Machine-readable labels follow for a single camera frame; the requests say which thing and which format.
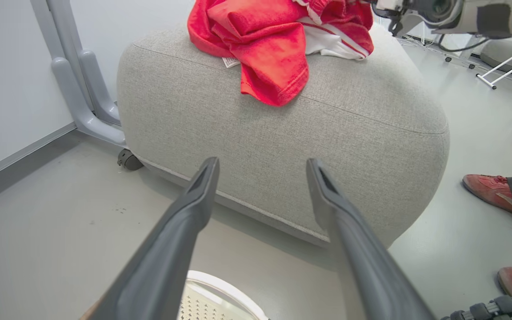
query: ottoman seam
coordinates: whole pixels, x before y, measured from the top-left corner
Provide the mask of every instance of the ottoman seam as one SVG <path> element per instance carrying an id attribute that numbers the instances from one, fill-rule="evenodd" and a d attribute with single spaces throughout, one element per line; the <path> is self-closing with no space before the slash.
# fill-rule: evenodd
<path id="1" fill-rule="evenodd" d="M 311 99 L 313 101 L 317 101 L 318 103 L 328 104 L 328 103 L 326 103 L 324 101 L 321 101 L 321 99 L 319 99 L 319 98 L 317 98 L 315 96 L 307 95 L 305 93 L 302 93 L 302 95 L 305 96 L 308 99 Z M 333 105 L 333 107 L 341 109 L 343 111 L 348 111 L 346 109 L 343 109 L 343 107 L 341 107 L 339 105 L 337 105 L 337 106 Z M 372 115 L 369 115 L 369 116 L 359 115 L 359 116 L 365 117 L 365 118 L 369 118 L 369 119 L 372 119 L 372 120 L 375 120 L 375 121 L 378 121 L 378 122 L 382 122 L 384 124 L 388 124 L 388 125 L 394 126 L 396 128 L 400 128 L 400 129 L 404 129 L 404 130 L 408 130 L 408 131 L 412 131 L 412 132 L 418 132 L 418 133 L 443 133 L 443 131 L 445 130 L 445 127 L 441 128 L 441 129 L 438 129 L 438 130 L 423 130 L 423 129 L 415 128 L 413 126 L 401 125 L 401 124 L 397 124 L 397 123 L 394 123 L 394 122 L 386 122 L 384 119 L 376 117 L 376 116 L 372 116 Z"/>
<path id="2" fill-rule="evenodd" d="M 223 69 L 217 69 L 215 67 L 211 67 L 210 65 L 205 65 L 203 63 L 198 63 L 198 62 L 195 62 L 195 61 L 190 61 L 190 60 L 187 60 L 187 59 L 183 59 L 181 57 L 176 57 L 176 56 L 167 55 L 165 53 L 161 53 L 161 52 L 158 52 L 158 51 L 153 51 L 153 50 L 150 50 L 150 49 L 147 49 L 147 48 L 140 47 L 140 46 L 138 46 L 136 44 L 132 44 L 132 45 L 134 47 L 136 47 L 136 48 L 142 49 L 142 50 L 144 50 L 146 52 L 149 52 L 149 53 L 153 53 L 153 54 L 157 54 L 157 55 L 162 55 L 162 56 L 166 56 L 166 57 L 171 57 L 173 59 L 180 60 L 180 61 L 182 61 L 183 63 L 186 63 L 186 64 L 203 66 L 203 67 L 209 68 L 209 69 L 211 69 L 213 71 L 217 71 L 218 73 L 222 73 L 224 75 L 231 76 L 231 74 L 229 72 L 227 72 L 227 71 L 225 71 Z M 304 94 L 300 95 L 300 99 L 307 100 L 308 103 L 311 103 L 311 104 L 316 105 L 318 107 L 328 107 L 328 109 L 331 108 L 334 111 L 339 111 L 340 113 L 345 113 L 346 115 L 350 115 L 351 117 L 357 119 L 358 121 L 374 124 L 376 126 L 386 126 L 388 128 L 391 128 L 395 132 L 399 132 L 399 133 L 410 135 L 410 136 L 420 136 L 420 137 L 423 137 L 423 138 L 432 138 L 433 136 L 443 135 L 447 131 L 447 127 L 448 127 L 447 124 L 446 124 L 445 127 L 443 127 L 443 129 L 441 129 L 441 130 L 432 131 L 432 132 L 417 132 L 417 131 L 412 131 L 412 130 L 408 130 L 408 129 L 405 129 L 405 128 L 400 128 L 399 126 L 391 125 L 391 124 L 388 124 L 386 122 L 382 122 L 382 121 L 379 121 L 379 120 L 376 120 L 376 119 L 373 119 L 373 118 L 370 118 L 370 117 L 359 115 L 358 113 L 354 113 L 354 112 L 342 109 L 342 108 L 337 107 L 337 106 L 332 105 L 332 104 L 327 104 L 327 103 L 323 103 L 321 101 L 317 101 L 315 99 L 311 99 L 310 97 L 307 97 Z"/>

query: white cloth with red stripe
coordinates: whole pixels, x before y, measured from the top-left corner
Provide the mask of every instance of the white cloth with red stripe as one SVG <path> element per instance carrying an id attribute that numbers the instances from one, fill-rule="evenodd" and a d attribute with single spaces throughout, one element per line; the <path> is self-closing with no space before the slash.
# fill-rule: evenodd
<path id="1" fill-rule="evenodd" d="M 320 53 L 322 56 L 350 60 L 362 60 L 370 55 L 370 52 L 329 24 L 317 26 L 310 18 L 302 18 L 298 22 L 303 24 L 305 30 L 306 55 Z"/>
<path id="2" fill-rule="evenodd" d="M 323 10 L 327 4 L 334 1 L 323 0 L 292 0 L 307 8 L 309 17 L 297 20 L 303 24 L 305 31 L 305 54 L 319 53 L 322 56 L 335 56 L 349 60 L 362 60 L 372 53 L 372 47 L 363 48 L 347 34 L 333 24 L 323 24 L 317 8 Z"/>

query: fabric ottoman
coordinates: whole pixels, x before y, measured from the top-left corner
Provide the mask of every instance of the fabric ottoman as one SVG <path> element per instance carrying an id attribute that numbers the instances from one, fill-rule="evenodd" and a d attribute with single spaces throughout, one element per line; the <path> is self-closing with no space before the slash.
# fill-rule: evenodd
<path id="1" fill-rule="evenodd" d="M 240 66 L 182 31 L 131 44 L 118 105 L 130 150 L 177 184 L 218 156 L 217 202 L 315 244 L 305 161 L 321 158 L 387 247 L 420 216 L 444 172 L 448 124 L 400 44 L 381 26 L 364 61 L 311 55 L 309 82 L 282 108 L 240 94 Z"/>

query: wall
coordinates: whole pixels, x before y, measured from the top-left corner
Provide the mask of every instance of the wall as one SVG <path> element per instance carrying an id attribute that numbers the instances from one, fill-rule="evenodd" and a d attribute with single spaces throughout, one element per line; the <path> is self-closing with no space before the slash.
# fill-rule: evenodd
<path id="1" fill-rule="evenodd" d="M 96 53 L 106 87 L 116 100 L 118 61 L 124 49 L 151 31 L 186 28 L 194 0 L 71 0 L 85 49 Z"/>
<path id="2" fill-rule="evenodd" d="M 72 123 L 29 0 L 0 0 L 0 161 Z"/>
<path id="3" fill-rule="evenodd" d="M 390 19 L 381 18 L 380 16 L 375 16 L 374 21 L 378 24 L 382 24 L 385 28 L 388 29 L 388 25 L 390 24 Z M 415 26 L 408 32 L 409 35 L 415 36 L 417 38 L 424 38 L 427 42 L 432 42 L 433 39 L 436 38 L 435 34 L 432 34 L 432 30 L 428 28 L 425 24 L 420 23 L 418 26 Z"/>
<path id="4" fill-rule="evenodd" d="M 448 49 L 461 49 L 467 47 L 469 40 L 471 39 L 469 34 L 448 34 L 445 35 L 444 40 L 441 42 L 443 47 Z M 450 52 L 449 55 L 460 56 L 460 52 Z"/>

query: floor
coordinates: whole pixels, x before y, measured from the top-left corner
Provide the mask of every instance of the floor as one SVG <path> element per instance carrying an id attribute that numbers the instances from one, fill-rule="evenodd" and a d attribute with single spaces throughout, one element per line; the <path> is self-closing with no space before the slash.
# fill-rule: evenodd
<path id="1" fill-rule="evenodd" d="M 512 81 L 492 91 L 477 69 L 405 49 L 444 106 L 451 151 L 435 198 L 390 253 L 441 318 L 499 296 L 495 274 L 512 266 L 512 216 L 460 184 L 469 173 L 512 176 Z M 147 170 L 116 166 L 118 152 L 72 132 L 0 172 L 1 320 L 78 318 L 177 197 Z M 229 281 L 272 320 L 345 315 L 325 249 L 219 205 L 191 269 Z"/>

